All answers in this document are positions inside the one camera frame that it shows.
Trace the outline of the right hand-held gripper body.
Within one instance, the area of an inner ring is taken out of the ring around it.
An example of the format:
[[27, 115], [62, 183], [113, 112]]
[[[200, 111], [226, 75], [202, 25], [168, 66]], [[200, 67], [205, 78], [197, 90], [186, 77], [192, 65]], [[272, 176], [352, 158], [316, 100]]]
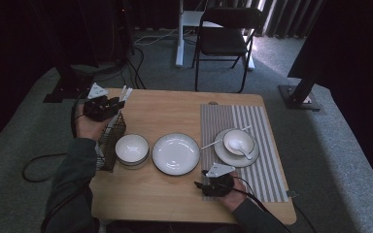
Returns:
[[235, 168], [230, 165], [214, 163], [208, 170], [207, 188], [203, 189], [203, 194], [210, 197], [223, 197], [228, 194], [234, 186], [231, 173]]

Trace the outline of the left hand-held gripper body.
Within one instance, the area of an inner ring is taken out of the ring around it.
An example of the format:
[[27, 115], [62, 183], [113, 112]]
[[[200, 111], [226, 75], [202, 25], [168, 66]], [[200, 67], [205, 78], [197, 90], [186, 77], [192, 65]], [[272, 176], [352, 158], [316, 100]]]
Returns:
[[108, 93], [107, 89], [94, 83], [87, 95], [87, 101], [84, 103], [84, 115], [95, 121], [104, 121], [109, 118]]

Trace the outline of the white chopstick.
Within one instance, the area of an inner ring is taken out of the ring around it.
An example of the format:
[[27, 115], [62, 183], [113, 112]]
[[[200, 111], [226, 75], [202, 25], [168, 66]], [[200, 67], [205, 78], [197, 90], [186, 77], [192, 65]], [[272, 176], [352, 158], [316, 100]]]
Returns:
[[[123, 87], [122, 89], [122, 92], [121, 92], [121, 96], [120, 96], [120, 102], [121, 101], [124, 101], [126, 102], [128, 100], [128, 98], [130, 97], [131, 95], [131, 92], [132, 92], [132, 88], [131, 87], [127, 87], [126, 85]], [[122, 113], [119, 113], [119, 118], [118, 118], [118, 126], [119, 127], [123, 127], [125, 125], [125, 122], [124, 122], [124, 118], [123, 118], [123, 114]]]
[[123, 103], [125, 101], [125, 95], [126, 95], [126, 92], [127, 92], [127, 86], [125, 85], [122, 90], [121, 90], [121, 93], [119, 95], [119, 97], [114, 97], [112, 102], [113, 104], [115, 105], [115, 109], [117, 111], [117, 113], [113, 116], [113, 118], [110, 120], [108, 126], [110, 128], [112, 128], [114, 126], [114, 123], [116, 122], [116, 120], [118, 119], [118, 114], [119, 114], [119, 111], [120, 109], [122, 108], [123, 106]]
[[[245, 130], [251, 128], [251, 127], [253, 127], [253, 126], [252, 126], [252, 125], [248, 125], [248, 126], [246, 126], [246, 127], [240, 128], [239, 130], [241, 130], [241, 131], [245, 131]], [[215, 145], [215, 144], [217, 144], [217, 143], [219, 143], [219, 142], [222, 142], [222, 141], [223, 141], [223, 139], [215, 140], [213, 143], [210, 143], [210, 144], [208, 144], [208, 145], [202, 147], [201, 150], [204, 150], [205, 148], [208, 148], [208, 147], [210, 147], [210, 146], [212, 146], [212, 145]]]
[[109, 135], [110, 132], [113, 130], [114, 125], [115, 125], [117, 119], [119, 118], [120, 110], [123, 108], [124, 103], [129, 98], [131, 92], [132, 92], [132, 88], [131, 87], [127, 87], [125, 85], [122, 88], [120, 96], [119, 96], [119, 99], [118, 99], [118, 102], [115, 105], [116, 113], [114, 114], [114, 116], [112, 117], [112, 119], [110, 120], [110, 122], [108, 123], [108, 125], [106, 127], [106, 130], [105, 130], [105, 133], [107, 135]]

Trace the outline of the white plate with dark rim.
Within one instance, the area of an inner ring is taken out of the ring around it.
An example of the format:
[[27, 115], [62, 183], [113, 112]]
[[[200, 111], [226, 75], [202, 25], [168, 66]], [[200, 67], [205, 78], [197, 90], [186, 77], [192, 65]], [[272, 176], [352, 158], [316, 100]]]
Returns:
[[[231, 129], [222, 130], [215, 138], [215, 140], [222, 139], [224, 134]], [[251, 136], [254, 140], [254, 150], [250, 153], [252, 157], [251, 160], [248, 160], [245, 156], [235, 155], [229, 152], [223, 145], [223, 142], [219, 142], [214, 145], [214, 150], [218, 158], [224, 163], [234, 166], [234, 167], [247, 167], [256, 162], [259, 157], [259, 146], [256, 139]]]
[[185, 175], [198, 165], [199, 159], [197, 143], [183, 133], [164, 135], [153, 146], [153, 164], [166, 175]]

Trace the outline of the black wire basket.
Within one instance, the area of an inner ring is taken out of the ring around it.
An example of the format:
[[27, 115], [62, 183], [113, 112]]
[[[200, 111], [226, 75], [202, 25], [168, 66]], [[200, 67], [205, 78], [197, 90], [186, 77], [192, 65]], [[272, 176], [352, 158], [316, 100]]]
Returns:
[[106, 127], [103, 131], [101, 139], [97, 142], [105, 155], [105, 165], [101, 170], [98, 171], [113, 172], [117, 160], [115, 146], [117, 141], [124, 135], [126, 131], [126, 124], [123, 127], [119, 127], [117, 120], [109, 135], [105, 133]]

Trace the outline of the white bowl with dark rim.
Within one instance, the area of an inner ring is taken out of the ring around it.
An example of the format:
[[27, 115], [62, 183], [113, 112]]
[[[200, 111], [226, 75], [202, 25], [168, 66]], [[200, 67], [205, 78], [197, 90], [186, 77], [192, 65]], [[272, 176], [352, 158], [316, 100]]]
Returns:
[[254, 140], [253, 138], [245, 131], [239, 129], [228, 130], [223, 136], [223, 145], [231, 153], [235, 154], [232, 149], [229, 147], [228, 142], [231, 140], [237, 140], [241, 143], [242, 148], [250, 154], [254, 150]]
[[115, 146], [118, 161], [127, 168], [141, 167], [149, 157], [148, 141], [141, 135], [130, 134], [121, 137]]

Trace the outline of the person's left hand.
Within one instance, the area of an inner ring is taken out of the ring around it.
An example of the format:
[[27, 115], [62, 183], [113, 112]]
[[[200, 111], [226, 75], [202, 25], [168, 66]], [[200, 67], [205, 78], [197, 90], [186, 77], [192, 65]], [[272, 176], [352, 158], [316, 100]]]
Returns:
[[108, 123], [108, 119], [98, 122], [85, 116], [83, 105], [79, 105], [76, 110], [75, 126], [78, 138], [87, 138], [93, 141], [98, 141]]

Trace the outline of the person's right hand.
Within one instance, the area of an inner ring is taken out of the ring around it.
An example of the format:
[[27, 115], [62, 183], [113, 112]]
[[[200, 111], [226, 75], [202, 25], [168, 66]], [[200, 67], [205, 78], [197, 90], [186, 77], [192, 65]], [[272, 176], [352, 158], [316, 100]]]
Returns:
[[243, 183], [237, 178], [234, 178], [233, 181], [233, 190], [218, 198], [218, 201], [231, 213], [247, 199], [247, 191]]

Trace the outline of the black metal stand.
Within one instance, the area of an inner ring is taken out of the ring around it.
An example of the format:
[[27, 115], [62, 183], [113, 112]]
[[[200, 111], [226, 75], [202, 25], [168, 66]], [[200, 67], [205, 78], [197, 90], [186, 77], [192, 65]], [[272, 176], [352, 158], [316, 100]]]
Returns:
[[283, 84], [278, 86], [288, 109], [311, 110], [313, 112], [318, 112], [321, 109], [311, 93], [322, 70], [322, 66], [315, 58], [316, 51], [313, 44], [306, 41], [288, 72], [289, 78], [298, 78], [300, 82], [298, 85]]
[[41, 0], [25, 0], [25, 7], [43, 47], [60, 76], [52, 93], [45, 97], [44, 102], [60, 103], [64, 99], [80, 100], [85, 93], [89, 92], [93, 77], [91, 75], [78, 74], [71, 67]]

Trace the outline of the grey striped placemat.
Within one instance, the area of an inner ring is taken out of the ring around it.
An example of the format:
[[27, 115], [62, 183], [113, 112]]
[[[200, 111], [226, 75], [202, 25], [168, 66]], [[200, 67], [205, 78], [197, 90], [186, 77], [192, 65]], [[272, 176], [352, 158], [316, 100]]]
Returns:
[[[263, 107], [210, 105], [200, 107], [201, 139], [204, 146], [213, 143], [225, 129], [245, 130], [253, 136], [259, 146], [259, 157], [247, 167], [235, 167], [262, 202], [288, 202], [287, 187], [281, 171], [281, 163], [270, 129], [267, 113]], [[209, 170], [214, 163], [226, 164], [215, 153], [214, 145], [201, 151], [201, 169]]]

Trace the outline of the black curtain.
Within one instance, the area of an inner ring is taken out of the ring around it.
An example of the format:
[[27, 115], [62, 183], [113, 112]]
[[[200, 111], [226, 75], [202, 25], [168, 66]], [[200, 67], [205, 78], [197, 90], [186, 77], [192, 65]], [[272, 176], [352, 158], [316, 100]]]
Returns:
[[373, 169], [373, 0], [325, 0], [288, 74], [330, 90]]
[[52, 63], [24, 0], [0, 0], [0, 132]]

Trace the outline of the black folding chair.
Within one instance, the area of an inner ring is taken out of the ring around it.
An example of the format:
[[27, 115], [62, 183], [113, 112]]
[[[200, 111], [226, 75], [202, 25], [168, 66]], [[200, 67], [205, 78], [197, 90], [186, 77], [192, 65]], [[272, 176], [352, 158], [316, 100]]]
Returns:
[[191, 67], [195, 68], [194, 90], [198, 90], [199, 66], [203, 61], [233, 61], [245, 59], [243, 78], [237, 93], [241, 93], [252, 56], [254, 34], [262, 28], [264, 18], [257, 8], [213, 7], [200, 18], [194, 57]]

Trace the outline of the grey curtain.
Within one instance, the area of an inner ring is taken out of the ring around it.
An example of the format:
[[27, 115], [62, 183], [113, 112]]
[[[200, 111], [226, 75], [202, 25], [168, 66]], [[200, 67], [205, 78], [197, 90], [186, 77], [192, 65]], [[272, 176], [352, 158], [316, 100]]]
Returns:
[[326, 0], [244, 0], [265, 18], [259, 37], [307, 38]]

